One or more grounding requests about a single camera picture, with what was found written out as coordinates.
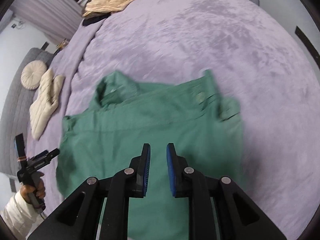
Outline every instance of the green fabric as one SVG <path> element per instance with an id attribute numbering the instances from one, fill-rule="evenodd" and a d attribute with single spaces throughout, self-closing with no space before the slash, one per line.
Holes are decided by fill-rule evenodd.
<path id="1" fill-rule="evenodd" d="M 236 100 L 223 98 L 211 73 L 178 86 L 136 83 L 120 72 L 104 77 L 89 108 L 63 119 L 57 167 L 67 197 L 88 177 L 104 179 L 128 167 L 151 145 L 147 196 L 130 199 L 128 236 L 188 239 L 188 199 L 169 187 L 166 146 L 204 175 L 242 182 L 242 121 Z"/>

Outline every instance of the human hand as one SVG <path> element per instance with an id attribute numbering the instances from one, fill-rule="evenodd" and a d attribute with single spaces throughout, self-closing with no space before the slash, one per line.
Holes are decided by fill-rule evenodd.
<path id="1" fill-rule="evenodd" d="M 39 172 L 40 173 L 40 177 L 44 176 L 44 174 L 42 172 Z M 20 194 L 22 196 L 22 198 L 28 203 L 28 204 L 31 204 L 31 201 L 30 201 L 30 198 L 28 196 L 28 193 L 32 193 L 34 191 L 37 191 L 36 192 L 36 196 L 38 198 L 44 198 L 45 197 L 45 187 L 44 187 L 44 183 L 43 183 L 43 180 L 41 179 L 40 180 L 40 183 L 39 183 L 39 186 L 38 186 L 38 189 L 36 189 L 35 187 L 32 187 L 30 185 L 23 185 L 21 188 L 20 188 Z"/>

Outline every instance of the black garment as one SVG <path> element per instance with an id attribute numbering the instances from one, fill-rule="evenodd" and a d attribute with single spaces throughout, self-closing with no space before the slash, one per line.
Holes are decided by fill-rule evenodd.
<path id="1" fill-rule="evenodd" d="M 105 13 L 105 14 L 97 16 L 97 17 L 84 19 L 83 22 L 82 22 L 82 25 L 83 26 L 88 26 L 90 24 L 97 23 L 97 22 L 99 22 L 99 21 L 101 21 L 103 19 L 107 19 L 110 15 L 111 15 L 111 13 Z"/>

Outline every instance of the metal screw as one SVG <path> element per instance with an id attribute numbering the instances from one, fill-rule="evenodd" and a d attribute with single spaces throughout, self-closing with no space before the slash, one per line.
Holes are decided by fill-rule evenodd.
<path id="1" fill-rule="evenodd" d="M 91 178 L 87 179 L 87 183 L 89 185 L 95 184 L 96 182 L 97 182 L 97 179 L 94 178 L 94 177 L 91 177 Z"/>
<path id="2" fill-rule="evenodd" d="M 130 175 L 130 174 L 134 173 L 134 169 L 133 168 L 126 168 L 124 170 L 124 173 L 127 174 L 127 175 Z"/>
<path id="3" fill-rule="evenodd" d="M 222 177 L 221 178 L 222 183 L 224 184 L 230 184 L 231 179 L 229 177 Z"/>
<path id="4" fill-rule="evenodd" d="M 186 168 L 184 168 L 184 172 L 185 172 L 186 174 L 192 174 L 194 171 L 195 171 L 195 170 L 194 170 L 193 168 L 191 168 L 191 167 L 186 167 Z"/>

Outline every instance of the person's arm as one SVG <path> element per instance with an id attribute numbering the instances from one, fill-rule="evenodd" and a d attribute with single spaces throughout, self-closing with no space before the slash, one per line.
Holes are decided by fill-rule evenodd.
<path id="1" fill-rule="evenodd" d="M 26 239 L 32 224 L 37 219 L 38 213 L 30 204 L 31 201 L 28 197 L 28 193 L 35 190 L 34 187 L 23 185 L 20 191 L 10 199 L 4 211 L 1 212 L 4 222 L 18 240 Z M 42 180 L 39 183 L 36 195 L 39 198 L 45 197 L 45 188 Z"/>

